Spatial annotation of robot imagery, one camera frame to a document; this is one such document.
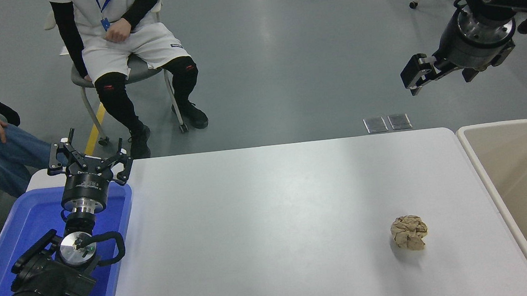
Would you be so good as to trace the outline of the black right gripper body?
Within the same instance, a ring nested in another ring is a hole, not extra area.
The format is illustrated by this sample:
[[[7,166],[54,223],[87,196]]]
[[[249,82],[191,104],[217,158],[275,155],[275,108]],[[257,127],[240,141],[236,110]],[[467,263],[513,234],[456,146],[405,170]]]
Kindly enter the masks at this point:
[[[474,13],[455,14],[441,36],[438,69],[485,70],[499,66],[515,48],[513,19],[494,21]]]

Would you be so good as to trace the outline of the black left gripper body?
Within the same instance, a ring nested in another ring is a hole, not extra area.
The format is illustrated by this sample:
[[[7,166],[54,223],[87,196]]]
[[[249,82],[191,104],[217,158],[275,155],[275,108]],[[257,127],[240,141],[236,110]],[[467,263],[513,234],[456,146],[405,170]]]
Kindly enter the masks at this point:
[[[107,203],[109,182],[113,180],[111,169],[104,169],[99,173],[89,173],[82,170],[66,172],[66,183],[62,196],[62,207],[71,207],[72,201],[87,198],[98,202]]]

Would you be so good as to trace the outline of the person's left hand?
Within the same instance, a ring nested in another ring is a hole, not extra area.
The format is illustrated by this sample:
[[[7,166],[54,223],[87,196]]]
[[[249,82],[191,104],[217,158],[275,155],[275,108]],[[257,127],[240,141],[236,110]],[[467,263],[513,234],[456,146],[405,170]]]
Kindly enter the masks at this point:
[[[114,43],[122,43],[127,40],[131,33],[131,24],[124,18],[110,24],[104,39]]]

